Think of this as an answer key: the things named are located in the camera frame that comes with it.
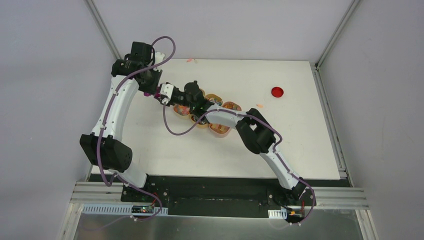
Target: gray wall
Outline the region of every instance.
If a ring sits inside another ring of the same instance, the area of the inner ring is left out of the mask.
[[[0,16],[0,239],[52,240],[114,60],[82,0],[1,1]]]
[[[321,77],[380,239],[423,239],[424,1],[364,0]]]
[[[171,36],[177,59],[320,57],[352,0],[95,0],[121,55],[134,39]],[[165,53],[171,44],[158,42]]]

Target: white table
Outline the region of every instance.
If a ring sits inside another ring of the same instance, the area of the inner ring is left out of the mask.
[[[197,80],[206,94],[235,102],[245,111],[257,108],[283,136],[280,149],[303,178],[340,179],[309,62],[172,59],[162,69],[160,81],[180,90]],[[271,95],[275,86],[284,90],[281,98]],[[172,108],[166,110],[166,117],[174,132],[192,124]],[[151,175],[276,177],[261,157],[246,149],[235,129],[224,138],[197,127],[183,136],[171,135],[164,126],[162,106],[142,92],[131,103],[122,142],[132,149],[132,160]],[[98,167],[92,172],[98,173]]]

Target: metal profile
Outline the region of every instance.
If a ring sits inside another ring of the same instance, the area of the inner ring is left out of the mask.
[[[346,172],[345,168],[339,168],[338,174],[340,175],[340,179],[347,179],[348,178],[348,173]]]
[[[370,210],[356,210],[356,216],[363,240],[379,240],[376,226],[374,225],[373,217]]]
[[[335,29],[334,33],[332,34],[330,41],[327,43],[327,46],[325,46],[324,51],[322,52],[321,56],[319,57],[319,60],[316,64],[316,67],[320,69],[321,65],[323,65],[323,62],[326,60],[328,54],[330,53],[331,49],[335,46],[337,40],[340,37],[340,34],[342,33],[343,29],[346,26],[346,23],[349,21],[351,16],[354,14],[355,10],[357,9],[359,3],[361,3],[362,0],[352,0],[349,7],[347,8],[346,12],[344,13],[343,17],[341,18],[340,23],[338,24],[337,28]]]
[[[115,57],[115,59],[122,59],[121,54],[119,53],[118,48],[115,45],[114,40],[112,39],[112,36],[109,33],[108,28],[106,27],[105,22],[103,21],[103,18],[96,7],[96,4],[93,0],[84,0],[84,2],[87,5],[88,10],[90,11],[98,29],[100,30],[101,35],[106,41],[106,44],[112,52],[113,56]]]
[[[58,239],[60,240],[74,239],[82,210],[83,210],[82,203],[69,203],[64,222],[60,229]]]
[[[331,145],[333,146],[334,155],[340,169],[344,169],[347,179],[349,179],[350,185],[354,187],[352,177],[349,175],[349,169],[346,165],[345,156],[343,155],[342,146],[340,145],[339,136],[337,135],[336,126],[334,124],[333,114],[331,111],[331,105],[329,103],[326,89],[321,80],[320,72],[314,67],[311,67],[313,79],[315,80],[316,89],[318,91],[319,101],[321,102],[322,111],[324,113],[325,123],[327,124],[328,133],[330,135]]]
[[[314,209],[369,210],[364,190],[358,187],[314,187]]]
[[[88,167],[88,170],[86,171],[85,176],[83,178],[84,181],[88,182],[88,180],[90,179],[90,176],[92,175],[92,171],[93,171],[93,165],[90,164],[90,166]]]
[[[314,187],[317,209],[368,210],[364,190],[358,187]],[[77,182],[71,203],[122,204],[122,183],[107,187],[103,182]],[[148,205],[143,202],[137,205]]]

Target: purple cable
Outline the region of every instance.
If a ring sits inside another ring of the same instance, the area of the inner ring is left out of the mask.
[[[175,46],[174,40],[171,37],[169,37],[169,36],[161,36],[161,37],[159,37],[158,39],[156,39],[156,40],[153,41],[152,46],[155,43],[157,43],[159,40],[161,40],[161,39],[169,39],[171,41],[171,43],[172,43],[172,53],[169,55],[169,57],[166,58],[165,60],[163,60],[162,62],[158,63],[158,64],[155,64],[155,65],[152,65],[152,66],[148,66],[148,67],[145,67],[143,69],[140,69],[140,70],[137,70],[137,71],[132,72],[131,74],[129,74],[128,76],[126,76],[118,84],[118,86],[115,89],[115,92],[118,92],[120,90],[120,88],[122,87],[122,85],[124,85],[124,83],[128,79],[132,78],[133,76],[135,76],[135,75],[137,75],[139,73],[142,73],[142,72],[145,72],[147,70],[150,70],[150,69],[154,69],[156,67],[159,67],[159,66],[165,64],[166,62],[168,62],[174,56],[176,46]],[[111,111],[112,104],[114,103],[114,100],[115,100],[115,97],[116,96],[117,96],[116,94],[112,94],[112,97],[110,98],[109,104],[107,105],[106,111],[104,112],[103,121],[101,122],[101,124],[103,126],[106,126],[106,120],[108,119],[109,112]],[[100,133],[98,134],[98,140],[97,140],[97,145],[96,145],[97,165],[98,165],[98,168],[100,169],[101,179],[103,180],[104,184],[106,184],[106,186],[110,187],[110,186],[112,186],[112,183],[114,181],[115,176],[113,175],[112,178],[110,179],[110,182],[108,182],[108,180],[106,179],[105,172],[103,170],[102,160],[101,160],[101,157],[100,157],[100,145],[102,143],[103,132],[104,132],[104,128],[100,128]]]
[[[260,120],[259,118],[255,117],[255,116],[252,116],[252,115],[249,115],[249,114],[238,114],[238,113],[235,113],[233,111],[226,110],[226,109],[220,109],[220,110],[218,110],[218,109],[212,109],[212,110],[209,110],[209,111],[203,113],[203,115],[200,116],[197,119],[197,121],[193,124],[193,126],[191,126],[188,130],[186,130],[184,132],[176,133],[176,132],[173,132],[170,129],[170,127],[168,126],[167,118],[166,118],[166,115],[165,115],[166,107],[167,107],[166,105],[163,105],[163,122],[165,123],[165,127],[168,130],[168,132],[170,132],[172,135],[175,135],[175,136],[181,136],[181,135],[184,135],[184,134],[190,132],[196,126],[196,124],[198,124],[201,121],[201,119],[203,117],[205,117],[207,114],[212,113],[212,112],[224,112],[224,113],[229,113],[229,114],[232,114],[232,115],[235,115],[235,116],[240,116],[240,117],[245,117],[245,118],[251,118],[251,119],[257,121],[258,123],[262,124],[263,126],[265,126],[266,128],[268,128],[269,130],[271,130],[274,134],[276,134],[279,137],[279,140],[274,144],[274,147],[272,148],[272,150],[274,151],[275,155],[280,160],[280,162],[282,163],[282,165],[284,166],[284,168],[288,172],[290,172],[290,169],[286,165],[286,163],[284,162],[283,158],[277,153],[277,146],[278,146],[278,144],[280,144],[283,141],[283,137],[281,136],[281,134],[277,130],[275,130],[273,127],[271,127],[270,125],[268,125],[264,121]],[[304,217],[304,219],[299,222],[299,224],[300,224],[300,223],[302,223],[303,221],[305,221],[309,217],[309,215],[312,213],[312,210],[314,209],[314,205],[315,205],[315,191],[312,189],[311,185],[309,185],[307,182],[305,182],[304,180],[302,180],[299,177],[297,177],[295,174],[290,173],[290,175],[293,176],[293,178],[295,178],[296,180],[298,180],[302,184],[304,184],[306,187],[308,187],[310,189],[310,192],[312,193],[312,206],[310,207],[310,210],[307,213],[307,215]]]
[[[146,218],[137,218],[137,220],[138,220],[138,221],[147,221],[147,220],[152,219],[154,216],[156,216],[156,215],[158,215],[159,213],[161,213],[161,212],[162,212],[162,202],[161,202],[161,200],[159,199],[159,197],[155,196],[154,194],[151,194],[151,193],[150,193],[150,192],[148,192],[148,191],[144,191],[143,189],[140,189],[140,188],[136,187],[135,185],[133,185],[133,184],[131,184],[131,183],[129,183],[129,182],[127,182],[127,181],[125,181],[125,180],[124,180],[122,177],[120,177],[119,175],[118,175],[118,179],[119,179],[121,182],[123,182],[124,184],[128,184],[131,188],[133,188],[133,189],[135,189],[135,190],[139,191],[140,193],[142,193],[142,194],[146,194],[146,195],[149,195],[150,197],[153,197],[153,198],[154,198],[154,199],[156,199],[156,201],[159,203],[159,211],[155,212],[154,214],[152,214],[152,215],[150,215],[150,216],[148,216],[148,217],[146,217]]]
[[[159,211],[157,211],[157,212],[155,212],[154,214],[152,214],[152,215],[150,215],[150,216],[148,216],[148,217],[146,217],[146,218],[139,218],[139,217],[137,217],[137,218],[134,218],[134,219],[136,219],[138,222],[142,222],[142,221],[147,221],[147,220],[150,220],[150,219],[152,219],[153,217],[155,217],[156,215],[158,215],[159,213],[161,213],[162,212],[162,208],[163,208],[163,206],[162,206],[162,202],[161,202],[161,200],[157,197],[157,196],[155,196],[154,194],[151,194],[150,192],[148,192],[148,191],[144,191],[144,190],[142,190],[142,189],[140,189],[140,188],[138,188],[138,187],[136,187],[135,185],[133,185],[133,184],[131,184],[131,183],[129,183],[129,182],[127,182],[127,181],[125,181],[122,177],[120,177],[119,175],[117,176],[117,178],[122,182],[122,183],[124,183],[124,184],[128,184],[131,188],[133,188],[133,189],[135,189],[135,190],[137,190],[137,191],[139,191],[140,193],[143,193],[143,194],[146,194],[146,195],[149,195],[149,196],[151,196],[151,197],[153,197],[154,199],[156,199],[156,201],[159,203]],[[109,222],[109,223],[107,223],[107,224],[105,224],[105,225],[103,225],[103,226],[101,226],[101,227],[97,227],[97,228],[86,228],[86,227],[84,227],[83,226],[83,221],[82,220],[80,220],[79,221],[79,223],[78,223],[78,227],[79,228],[81,228],[82,230],[84,230],[84,231],[88,231],[88,232],[95,232],[95,231],[100,231],[100,230],[102,230],[102,229],[104,229],[104,228],[107,228],[107,227],[109,227],[110,225],[112,225],[112,224],[114,224],[114,223],[116,223],[116,222],[118,222],[118,221],[120,221],[120,220],[122,220],[122,219],[125,219],[125,218],[128,218],[129,216],[127,216],[127,215],[125,215],[125,216],[121,216],[121,217],[119,217],[119,218],[117,218],[117,219],[115,219],[115,220],[113,220],[113,221],[111,221],[111,222]]]
[[[80,228],[80,229],[82,229],[84,231],[87,231],[87,232],[96,232],[96,231],[100,231],[100,230],[102,230],[104,228],[107,228],[110,225],[112,225],[112,224],[114,224],[114,223],[116,223],[116,222],[118,222],[118,221],[120,221],[122,219],[129,218],[129,217],[130,216],[127,216],[127,215],[121,216],[121,217],[119,217],[119,218],[117,218],[117,219],[115,219],[115,220],[113,220],[113,221],[111,221],[111,222],[109,222],[109,223],[107,223],[107,224],[105,224],[105,225],[103,225],[101,227],[97,227],[97,228],[86,228],[85,226],[83,226],[83,221],[82,221],[83,217],[81,217],[79,219],[78,228]]]

